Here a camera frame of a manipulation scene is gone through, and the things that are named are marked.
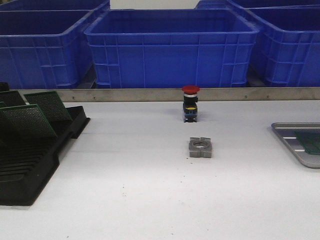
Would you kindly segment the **blue plastic crate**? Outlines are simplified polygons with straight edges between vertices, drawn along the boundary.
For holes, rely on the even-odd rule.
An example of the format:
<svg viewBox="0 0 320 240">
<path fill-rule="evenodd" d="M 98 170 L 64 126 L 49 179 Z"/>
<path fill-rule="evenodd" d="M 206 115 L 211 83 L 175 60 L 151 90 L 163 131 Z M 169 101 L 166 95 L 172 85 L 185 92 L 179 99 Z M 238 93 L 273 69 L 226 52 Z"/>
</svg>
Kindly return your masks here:
<svg viewBox="0 0 320 240">
<path fill-rule="evenodd" d="M 0 5 L 1 11 L 96 10 L 108 8 L 109 0 L 12 0 Z"/>
<path fill-rule="evenodd" d="M 85 30 L 111 89 L 242 86 L 257 34 L 229 9 L 110 10 Z"/>
<path fill-rule="evenodd" d="M 268 87 L 319 87 L 320 9 L 249 8 L 259 30 L 250 66 Z"/>
<path fill-rule="evenodd" d="M 92 66 L 92 10 L 0 13 L 0 80 L 12 89 L 76 87 Z"/>
<path fill-rule="evenodd" d="M 319 7 L 319 0 L 200 0 L 195 9 L 217 8 L 272 8 L 272 7 Z"/>
</svg>

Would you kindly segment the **red emergency stop button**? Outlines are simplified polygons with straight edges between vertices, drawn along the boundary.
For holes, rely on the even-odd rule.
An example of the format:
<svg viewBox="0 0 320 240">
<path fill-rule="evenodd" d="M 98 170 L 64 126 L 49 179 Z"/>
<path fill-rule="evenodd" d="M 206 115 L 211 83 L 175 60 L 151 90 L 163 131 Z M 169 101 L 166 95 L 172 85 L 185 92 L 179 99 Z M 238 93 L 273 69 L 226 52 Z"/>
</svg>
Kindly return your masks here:
<svg viewBox="0 0 320 240">
<path fill-rule="evenodd" d="M 200 88 L 195 85 L 185 85 L 183 91 L 183 121 L 185 123 L 197 122 L 198 117 L 198 92 Z"/>
</svg>

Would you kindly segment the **grey metal slotted nut block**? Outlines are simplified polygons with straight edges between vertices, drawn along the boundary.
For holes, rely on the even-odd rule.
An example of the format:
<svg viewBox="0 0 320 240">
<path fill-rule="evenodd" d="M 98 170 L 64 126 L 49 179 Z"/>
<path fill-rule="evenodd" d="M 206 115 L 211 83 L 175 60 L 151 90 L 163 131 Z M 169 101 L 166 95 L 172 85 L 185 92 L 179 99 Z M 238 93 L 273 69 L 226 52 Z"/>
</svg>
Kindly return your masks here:
<svg viewBox="0 0 320 240">
<path fill-rule="evenodd" d="M 211 138 L 191 137 L 189 139 L 188 151 L 190 158 L 211 158 L 213 156 Z"/>
</svg>

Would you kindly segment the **silver metal tray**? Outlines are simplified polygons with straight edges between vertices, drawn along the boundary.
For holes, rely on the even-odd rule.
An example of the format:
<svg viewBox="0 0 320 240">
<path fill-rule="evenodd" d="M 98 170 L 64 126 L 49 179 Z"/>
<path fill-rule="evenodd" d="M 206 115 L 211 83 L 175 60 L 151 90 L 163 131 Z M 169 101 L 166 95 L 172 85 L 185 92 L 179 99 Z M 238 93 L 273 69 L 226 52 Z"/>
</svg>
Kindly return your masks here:
<svg viewBox="0 0 320 240">
<path fill-rule="evenodd" d="M 320 156 L 308 154 L 295 134 L 296 132 L 319 134 L 319 122 L 276 122 L 271 124 L 271 128 L 302 165 L 312 169 L 320 168 Z"/>
</svg>

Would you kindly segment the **blue plastic crate rear right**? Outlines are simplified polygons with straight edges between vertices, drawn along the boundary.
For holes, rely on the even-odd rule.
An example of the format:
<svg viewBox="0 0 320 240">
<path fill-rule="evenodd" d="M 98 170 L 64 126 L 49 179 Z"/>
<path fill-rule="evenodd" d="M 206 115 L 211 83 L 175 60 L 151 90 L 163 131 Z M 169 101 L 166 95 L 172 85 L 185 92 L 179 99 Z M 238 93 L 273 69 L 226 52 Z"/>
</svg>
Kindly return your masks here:
<svg viewBox="0 0 320 240">
<path fill-rule="evenodd" d="M 217 8 L 272 8 L 272 7 L 319 7 L 319 0 L 200 0 L 195 9 Z"/>
</svg>

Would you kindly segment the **green perforated circuit board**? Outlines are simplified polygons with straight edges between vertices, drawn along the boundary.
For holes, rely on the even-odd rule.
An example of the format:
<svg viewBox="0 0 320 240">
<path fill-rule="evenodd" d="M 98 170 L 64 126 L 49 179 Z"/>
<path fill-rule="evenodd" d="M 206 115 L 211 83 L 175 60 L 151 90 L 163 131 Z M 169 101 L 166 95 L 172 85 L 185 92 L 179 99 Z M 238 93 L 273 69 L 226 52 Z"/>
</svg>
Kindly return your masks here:
<svg viewBox="0 0 320 240">
<path fill-rule="evenodd" d="M 56 138 L 57 134 L 37 104 L 3 107 L 0 113 L 23 138 Z"/>
<path fill-rule="evenodd" d="M 37 104 L 49 122 L 72 120 L 56 91 L 29 93 L 24 97 L 29 104 Z"/>
<path fill-rule="evenodd" d="M 23 106 L 26 104 L 17 90 L 1 91 L 0 101 L 4 102 L 7 107 Z"/>
</svg>

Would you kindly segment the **black slotted board rack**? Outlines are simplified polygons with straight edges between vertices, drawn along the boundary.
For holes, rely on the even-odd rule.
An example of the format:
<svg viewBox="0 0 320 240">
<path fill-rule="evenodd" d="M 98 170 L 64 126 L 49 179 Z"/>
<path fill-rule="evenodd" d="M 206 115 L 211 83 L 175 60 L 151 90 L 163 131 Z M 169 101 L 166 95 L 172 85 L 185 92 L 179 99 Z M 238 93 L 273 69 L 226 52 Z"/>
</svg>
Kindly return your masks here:
<svg viewBox="0 0 320 240">
<path fill-rule="evenodd" d="M 1 82 L 0 92 L 13 91 Z M 65 107 L 72 120 L 50 122 L 56 137 L 24 138 L 0 113 L 0 204 L 31 206 L 60 164 L 59 153 L 90 121 L 82 106 Z"/>
</svg>

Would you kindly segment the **blue plastic crate rear left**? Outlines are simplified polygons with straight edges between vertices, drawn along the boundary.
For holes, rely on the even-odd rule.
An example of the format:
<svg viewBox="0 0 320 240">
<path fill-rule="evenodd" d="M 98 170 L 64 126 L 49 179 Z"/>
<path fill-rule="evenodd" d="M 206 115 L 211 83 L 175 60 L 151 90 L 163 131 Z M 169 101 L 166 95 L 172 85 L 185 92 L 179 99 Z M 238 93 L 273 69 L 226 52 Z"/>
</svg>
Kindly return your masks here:
<svg viewBox="0 0 320 240">
<path fill-rule="evenodd" d="M 108 8 L 109 0 L 12 0 L 0 5 L 1 11 L 96 10 Z"/>
</svg>

